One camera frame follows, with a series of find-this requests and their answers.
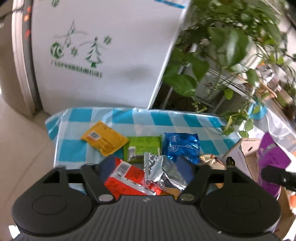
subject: ribbed black surface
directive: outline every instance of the ribbed black surface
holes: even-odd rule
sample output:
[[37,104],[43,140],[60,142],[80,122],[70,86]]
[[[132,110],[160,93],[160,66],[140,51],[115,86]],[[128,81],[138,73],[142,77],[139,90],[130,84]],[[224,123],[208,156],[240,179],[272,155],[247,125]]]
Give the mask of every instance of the ribbed black surface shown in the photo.
[[59,237],[20,234],[16,241],[277,241],[273,234],[256,238],[218,233],[195,207],[181,205],[172,196],[122,196],[102,205],[83,227]]

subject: red packet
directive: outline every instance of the red packet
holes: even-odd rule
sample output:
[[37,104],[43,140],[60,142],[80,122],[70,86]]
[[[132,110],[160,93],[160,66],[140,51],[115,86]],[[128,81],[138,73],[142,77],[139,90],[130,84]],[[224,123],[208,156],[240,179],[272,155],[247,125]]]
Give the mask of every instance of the red packet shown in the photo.
[[162,190],[153,184],[144,185],[144,171],[119,158],[115,170],[104,185],[119,199],[120,195],[160,195]]

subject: beige floor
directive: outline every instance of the beige floor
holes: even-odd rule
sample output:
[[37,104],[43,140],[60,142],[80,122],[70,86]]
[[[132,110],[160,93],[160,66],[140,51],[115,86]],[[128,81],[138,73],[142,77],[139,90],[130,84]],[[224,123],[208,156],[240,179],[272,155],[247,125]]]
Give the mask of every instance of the beige floor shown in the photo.
[[11,240],[12,204],[53,166],[54,146],[40,112],[29,120],[0,96],[0,241]]

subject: checkered tablecloth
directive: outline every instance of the checkered tablecloth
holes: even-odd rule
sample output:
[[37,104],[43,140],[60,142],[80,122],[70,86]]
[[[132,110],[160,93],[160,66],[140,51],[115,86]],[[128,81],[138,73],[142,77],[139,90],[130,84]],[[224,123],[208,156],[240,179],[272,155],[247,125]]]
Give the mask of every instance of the checkered tablecloth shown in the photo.
[[[221,135],[225,122],[196,113],[143,110],[138,108],[72,108],[46,120],[49,137],[55,142],[54,166],[76,169],[85,163],[100,163],[104,156],[80,137],[96,122],[103,121],[124,136],[164,136],[165,132],[197,133],[201,153],[223,156],[239,140],[236,133]],[[122,149],[115,155],[123,157]]]

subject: orange packet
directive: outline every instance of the orange packet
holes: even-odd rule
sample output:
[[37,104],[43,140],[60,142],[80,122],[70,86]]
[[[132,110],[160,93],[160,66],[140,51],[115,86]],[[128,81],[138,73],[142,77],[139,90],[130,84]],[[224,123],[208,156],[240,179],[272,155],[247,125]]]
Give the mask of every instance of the orange packet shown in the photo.
[[108,156],[123,147],[128,139],[114,131],[102,121],[97,122],[81,137],[92,147],[98,149],[103,156]]

